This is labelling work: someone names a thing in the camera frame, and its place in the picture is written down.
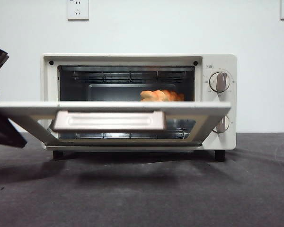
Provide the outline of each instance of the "baked pastry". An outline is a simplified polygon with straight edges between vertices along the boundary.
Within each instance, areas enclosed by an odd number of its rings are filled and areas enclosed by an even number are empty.
[[[184,94],[168,90],[142,91],[140,95],[142,102],[184,101]]]

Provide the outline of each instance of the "oven door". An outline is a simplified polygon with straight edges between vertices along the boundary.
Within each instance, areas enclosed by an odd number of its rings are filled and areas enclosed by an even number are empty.
[[[0,113],[59,149],[197,148],[230,110],[224,102],[0,102]]]

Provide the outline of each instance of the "control knob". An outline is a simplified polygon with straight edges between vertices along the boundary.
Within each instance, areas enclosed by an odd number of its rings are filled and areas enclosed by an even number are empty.
[[[209,79],[209,86],[215,92],[226,91],[229,87],[229,78],[226,72],[217,72]]]
[[[216,133],[223,133],[228,130],[229,127],[229,118],[227,116],[222,117],[216,127],[213,129]]]

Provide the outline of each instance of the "oven door handle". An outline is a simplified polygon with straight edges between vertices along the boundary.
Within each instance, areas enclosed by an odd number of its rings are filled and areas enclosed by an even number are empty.
[[[51,128],[55,132],[163,131],[166,116],[152,113],[85,113],[58,111]]]

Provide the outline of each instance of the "oven control panel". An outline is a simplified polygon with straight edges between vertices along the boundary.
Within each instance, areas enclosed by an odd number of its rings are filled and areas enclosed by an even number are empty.
[[[231,103],[231,110],[216,125],[203,146],[205,149],[234,149],[237,58],[231,54],[209,54],[203,57],[202,63],[201,101]]]

